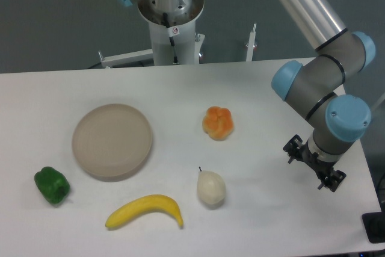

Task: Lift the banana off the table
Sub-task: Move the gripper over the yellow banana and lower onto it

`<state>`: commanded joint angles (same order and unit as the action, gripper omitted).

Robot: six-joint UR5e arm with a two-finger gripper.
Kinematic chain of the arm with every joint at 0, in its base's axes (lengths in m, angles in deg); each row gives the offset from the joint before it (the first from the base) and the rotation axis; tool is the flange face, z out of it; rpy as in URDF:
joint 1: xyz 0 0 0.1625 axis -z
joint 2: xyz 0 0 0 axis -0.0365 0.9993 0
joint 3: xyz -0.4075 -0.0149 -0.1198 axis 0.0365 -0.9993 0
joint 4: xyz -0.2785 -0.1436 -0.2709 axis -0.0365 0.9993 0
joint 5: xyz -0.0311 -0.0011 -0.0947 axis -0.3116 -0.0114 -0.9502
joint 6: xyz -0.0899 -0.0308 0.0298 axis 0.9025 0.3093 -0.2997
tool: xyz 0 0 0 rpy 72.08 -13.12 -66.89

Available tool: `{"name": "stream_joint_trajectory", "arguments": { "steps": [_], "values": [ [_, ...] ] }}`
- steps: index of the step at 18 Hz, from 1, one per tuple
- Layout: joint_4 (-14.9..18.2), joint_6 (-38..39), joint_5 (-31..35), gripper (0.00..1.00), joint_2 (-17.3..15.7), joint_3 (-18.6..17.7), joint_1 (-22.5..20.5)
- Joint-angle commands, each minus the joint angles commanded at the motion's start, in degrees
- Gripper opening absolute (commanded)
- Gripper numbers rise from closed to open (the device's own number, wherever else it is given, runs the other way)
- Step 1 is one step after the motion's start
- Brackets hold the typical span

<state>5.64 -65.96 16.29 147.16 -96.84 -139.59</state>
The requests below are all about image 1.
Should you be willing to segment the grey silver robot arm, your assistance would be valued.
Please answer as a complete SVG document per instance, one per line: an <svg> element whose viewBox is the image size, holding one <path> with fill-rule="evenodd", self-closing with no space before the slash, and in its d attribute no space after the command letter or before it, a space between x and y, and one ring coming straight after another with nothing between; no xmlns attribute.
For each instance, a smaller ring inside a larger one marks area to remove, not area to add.
<svg viewBox="0 0 385 257"><path fill-rule="evenodd" d="M195 31L204 0L119 0L134 2L150 29L153 61L158 66L196 64L203 37ZM345 173L333 167L360 139L371 122L365 101L335 90L375 57L372 39L348 31L326 0L280 0L304 34L317 57L307 65L284 64L273 76L271 86L313 127L306 142L292 137L284 146L291 161L307 164L321 186L335 191Z"/></svg>

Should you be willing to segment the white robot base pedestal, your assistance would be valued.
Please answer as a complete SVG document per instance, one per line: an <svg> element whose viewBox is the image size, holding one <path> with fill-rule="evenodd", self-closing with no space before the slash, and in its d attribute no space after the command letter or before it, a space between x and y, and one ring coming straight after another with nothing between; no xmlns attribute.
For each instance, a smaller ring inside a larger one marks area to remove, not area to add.
<svg viewBox="0 0 385 257"><path fill-rule="evenodd" d="M204 35L196 21L204 0L141 0L138 9L149 26L155 66L199 63Z"/></svg>

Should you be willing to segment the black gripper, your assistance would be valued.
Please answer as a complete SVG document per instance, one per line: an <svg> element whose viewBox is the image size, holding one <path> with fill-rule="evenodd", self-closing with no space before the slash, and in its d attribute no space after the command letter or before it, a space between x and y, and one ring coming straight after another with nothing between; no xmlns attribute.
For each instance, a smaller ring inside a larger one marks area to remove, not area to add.
<svg viewBox="0 0 385 257"><path fill-rule="evenodd" d="M309 138L303 145L301 137L296 134L283 146L283 151L289 156L289 164L294 160L304 162L316 173L321 181L319 190L328 188L335 192L346 178L346 173L334 170L337 155L323 151L313 138Z"/></svg>

